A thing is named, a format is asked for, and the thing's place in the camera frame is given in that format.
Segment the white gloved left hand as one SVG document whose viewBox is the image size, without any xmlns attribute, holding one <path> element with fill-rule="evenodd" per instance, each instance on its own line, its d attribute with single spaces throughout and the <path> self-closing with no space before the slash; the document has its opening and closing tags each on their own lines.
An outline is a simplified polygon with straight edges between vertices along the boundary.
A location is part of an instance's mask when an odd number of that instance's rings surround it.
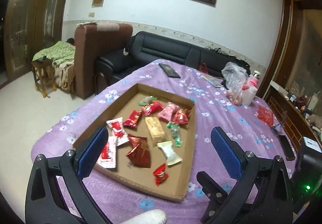
<svg viewBox="0 0 322 224">
<path fill-rule="evenodd" d="M 128 219 L 122 222 L 122 224 L 165 224 L 166 222 L 167 216 L 165 211 L 154 209 Z"/>
</svg>

